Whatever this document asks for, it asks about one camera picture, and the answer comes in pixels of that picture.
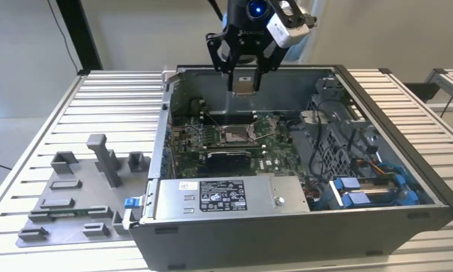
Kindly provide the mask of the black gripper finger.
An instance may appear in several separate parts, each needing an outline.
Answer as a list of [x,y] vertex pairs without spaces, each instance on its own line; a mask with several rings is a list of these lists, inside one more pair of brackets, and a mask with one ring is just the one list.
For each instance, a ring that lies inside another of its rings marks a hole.
[[253,90],[257,92],[261,86],[263,75],[276,71],[284,60],[288,48],[281,48],[275,41],[257,53],[257,66],[253,75]]
[[205,42],[213,68],[228,77],[227,89],[232,92],[237,64],[237,28],[224,28],[220,33],[208,33]]

